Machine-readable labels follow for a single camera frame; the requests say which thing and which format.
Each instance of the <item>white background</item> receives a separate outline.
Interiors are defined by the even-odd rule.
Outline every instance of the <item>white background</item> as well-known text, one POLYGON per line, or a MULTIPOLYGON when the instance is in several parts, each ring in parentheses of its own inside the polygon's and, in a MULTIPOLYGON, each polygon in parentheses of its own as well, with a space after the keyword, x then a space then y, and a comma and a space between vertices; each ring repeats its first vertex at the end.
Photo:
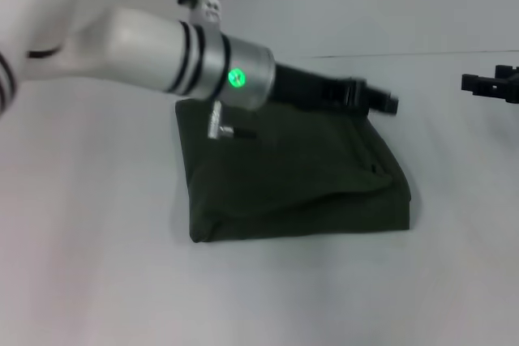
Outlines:
MULTIPOLYGON (((81 0, 76 26, 175 1, 81 0)), ((173 98, 23 85, 0 121, 0 344, 517 344, 519 107, 460 85, 519 53, 459 53, 518 49, 515 3, 224 2, 228 33, 400 97, 372 120, 412 186, 403 233, 192 244, 173 98)))

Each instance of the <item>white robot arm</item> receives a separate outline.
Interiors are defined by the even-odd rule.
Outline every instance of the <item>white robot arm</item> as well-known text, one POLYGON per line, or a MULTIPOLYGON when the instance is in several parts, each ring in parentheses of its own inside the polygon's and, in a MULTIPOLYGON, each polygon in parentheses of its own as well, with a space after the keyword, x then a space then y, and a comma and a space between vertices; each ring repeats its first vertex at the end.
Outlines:
POLYGON ((218 0, 179 2, 191 8, 190 23, 113 9, 69 36, 75 0, 0 0, 0 113, 21 81, 71 76, 249 110, 275 100, 303 109, 396 113, 397 100, 364 80, 277 65, 269 49, 222 34, 218 0))

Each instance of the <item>dark green cloth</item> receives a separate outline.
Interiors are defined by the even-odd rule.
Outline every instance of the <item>dark green cloth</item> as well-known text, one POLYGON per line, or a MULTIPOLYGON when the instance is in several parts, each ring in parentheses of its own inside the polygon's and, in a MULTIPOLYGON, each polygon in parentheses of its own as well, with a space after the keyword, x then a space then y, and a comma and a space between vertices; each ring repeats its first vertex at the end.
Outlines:
POLYGON ((366 117, 224 109, 257 139, 208 139, 208 102, 176 104, 194 242, 410 227, 410 190, 366 117))

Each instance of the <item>white table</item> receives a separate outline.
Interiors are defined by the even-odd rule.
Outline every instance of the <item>white table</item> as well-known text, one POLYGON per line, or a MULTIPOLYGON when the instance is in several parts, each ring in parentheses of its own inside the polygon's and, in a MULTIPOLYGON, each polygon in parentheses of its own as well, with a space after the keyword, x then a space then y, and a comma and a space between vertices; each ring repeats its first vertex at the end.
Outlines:
POLYGON ((192 244, 174 99, 29 83, 0 121, 0 343, 517 344, 519 107, 460 85, 519 55, 304 57, 280 56, 400 97, 372 120, 410 180, 411 231, 192 244))

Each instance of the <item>green led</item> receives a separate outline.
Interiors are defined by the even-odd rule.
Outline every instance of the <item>green led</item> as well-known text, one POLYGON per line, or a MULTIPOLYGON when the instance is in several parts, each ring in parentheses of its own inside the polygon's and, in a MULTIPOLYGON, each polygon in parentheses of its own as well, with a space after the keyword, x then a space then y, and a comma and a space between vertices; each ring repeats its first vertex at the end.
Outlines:
POLYGON ((241 88, 247 82, 247 77, 243 70, 239 68, 234 68, 231 72, 229 72, 229 82, 235 88, 241 88))

